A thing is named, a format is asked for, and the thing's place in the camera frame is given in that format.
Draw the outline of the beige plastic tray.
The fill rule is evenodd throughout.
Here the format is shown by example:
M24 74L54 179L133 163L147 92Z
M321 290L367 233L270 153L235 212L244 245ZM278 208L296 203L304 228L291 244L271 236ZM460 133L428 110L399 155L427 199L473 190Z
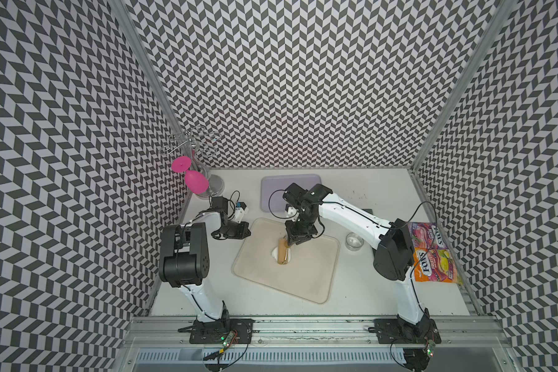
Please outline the beige plastic tray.
M258 218L244 240L232 266L242 279L277 291L323 304L328 301L339 256L339 241L320 237L291 249L291 260L278 264L271 251L285 236L285 225Z

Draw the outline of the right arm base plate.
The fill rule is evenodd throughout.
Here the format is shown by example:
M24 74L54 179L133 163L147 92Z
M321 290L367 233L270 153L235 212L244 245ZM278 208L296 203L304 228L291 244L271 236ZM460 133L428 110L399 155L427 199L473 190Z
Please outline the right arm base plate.
M442 338L436 322L431 318L424 318L417 324L411 324L403 319L375 319L374 330L379 344L425 344L429 341L441 344Z

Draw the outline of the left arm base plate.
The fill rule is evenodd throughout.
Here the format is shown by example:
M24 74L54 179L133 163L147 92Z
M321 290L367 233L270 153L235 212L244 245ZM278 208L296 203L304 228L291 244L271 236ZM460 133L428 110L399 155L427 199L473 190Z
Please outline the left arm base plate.
M237 332L237 344L250 344L254 328L253 319L226 319L215 322L195 320L190 331L190 344L220 345L222 337Z

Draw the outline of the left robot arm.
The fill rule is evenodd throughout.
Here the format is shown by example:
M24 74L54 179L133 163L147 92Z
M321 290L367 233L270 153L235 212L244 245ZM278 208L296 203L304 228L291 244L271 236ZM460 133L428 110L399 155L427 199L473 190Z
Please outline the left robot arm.
M162 282L178 288L196 311L198 326L229 325L229 312L208 281L211 269L209 240L244 240L249 223L229 214L230 200L211 198L209 208L184 225L164 227L161 233L158 274Z

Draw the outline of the wooden dough roller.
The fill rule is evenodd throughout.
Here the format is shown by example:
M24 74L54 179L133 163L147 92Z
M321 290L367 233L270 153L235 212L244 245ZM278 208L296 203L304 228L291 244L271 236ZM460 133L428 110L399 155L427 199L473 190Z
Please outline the wooden dough roller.
M278 241L277 245L277 262L279 264L288 264L290 260L290 247L288 238L283 237Z

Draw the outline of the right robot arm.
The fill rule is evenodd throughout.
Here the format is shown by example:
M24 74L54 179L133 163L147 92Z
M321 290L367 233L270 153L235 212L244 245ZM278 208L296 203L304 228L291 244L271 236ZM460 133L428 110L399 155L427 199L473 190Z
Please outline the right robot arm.
M320 237L316 226L325 220L348 229L374 249L375 271L398 285L396 299L402 323L416 327L427 323L428 311L415 289L415 248L406 221L380 219L323 184L306 190L293 183L283 191L282 198L296 211L294 217L285 220L288 246Z

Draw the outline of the white dough ball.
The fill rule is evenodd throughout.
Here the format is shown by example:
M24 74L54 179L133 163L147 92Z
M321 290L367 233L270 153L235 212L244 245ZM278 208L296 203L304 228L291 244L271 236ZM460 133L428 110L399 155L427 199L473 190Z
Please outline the white dough ball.
M288 264L291 260L291 249L279 248L276 246L276 248L271 251L271 257L273 257L278 264Z

